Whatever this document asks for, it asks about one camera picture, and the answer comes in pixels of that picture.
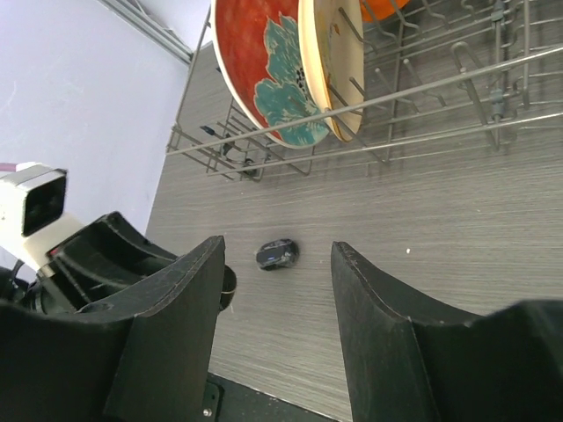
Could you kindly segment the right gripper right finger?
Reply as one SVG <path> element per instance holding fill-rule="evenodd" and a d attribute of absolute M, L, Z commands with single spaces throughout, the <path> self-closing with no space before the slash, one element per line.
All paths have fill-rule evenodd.
<path fill-rule="evenodd" d="M 333 296 L 356 421 L 559 421 L 562 303 L 455 308 L 336 242 Z"/>

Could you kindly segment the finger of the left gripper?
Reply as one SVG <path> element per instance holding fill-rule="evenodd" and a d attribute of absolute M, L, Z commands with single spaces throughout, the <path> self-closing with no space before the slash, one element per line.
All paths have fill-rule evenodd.
<path fill-rule="evenodd" d="M 139 281 L 176 260 L 119 212 L 104 215 L 56 247 L 56 264 L 95 281 Z"/>
<path fill-rule="evenodd" d="M 105 299 L 132 285 L 132 259 L 123 254 L 48 254 L 40 284 L 66 312 Z"/>

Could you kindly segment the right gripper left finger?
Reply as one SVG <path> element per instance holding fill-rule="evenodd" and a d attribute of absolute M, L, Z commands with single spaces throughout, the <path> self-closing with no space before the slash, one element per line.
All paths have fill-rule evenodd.
<path fill-rule="evenodd" d="M 195 421 L 225 261 L 212 236 L 75 314 L 1 305 L 4 421 Z"/>

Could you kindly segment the black oblong charging case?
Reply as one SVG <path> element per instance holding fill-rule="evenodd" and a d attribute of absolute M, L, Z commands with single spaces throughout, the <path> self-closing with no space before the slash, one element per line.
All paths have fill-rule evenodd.
<path fill-rule="evenodd" d="M 263 271 L 290 268 L 299 259 L 297 242 L 288 238 L 277 239 L 263 244 L 256 252 L 255 259 Z"/>

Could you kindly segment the black square earbud case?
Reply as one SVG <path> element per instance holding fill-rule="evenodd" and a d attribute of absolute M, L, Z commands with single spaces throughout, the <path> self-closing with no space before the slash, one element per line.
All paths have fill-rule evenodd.
<path fill-rule="evenodd" d="M 232 303 L 238 286 L 236 273 L 227 265 L 223 271 L 223 285 L 219 302 L 219 312 L 225 311 Z"/>

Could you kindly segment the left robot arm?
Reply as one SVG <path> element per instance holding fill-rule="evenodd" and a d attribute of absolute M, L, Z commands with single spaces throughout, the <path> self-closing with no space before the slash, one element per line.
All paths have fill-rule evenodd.
<path fill-rule="evenodd" d="M 47 268 L 28 283 L 21 260 L 1 269 L 1 298 L 42 314 L 79 312 L 151 276 L 178 257 L 137 231 L 119 212 L 103 215 L 48 250 Z"/>

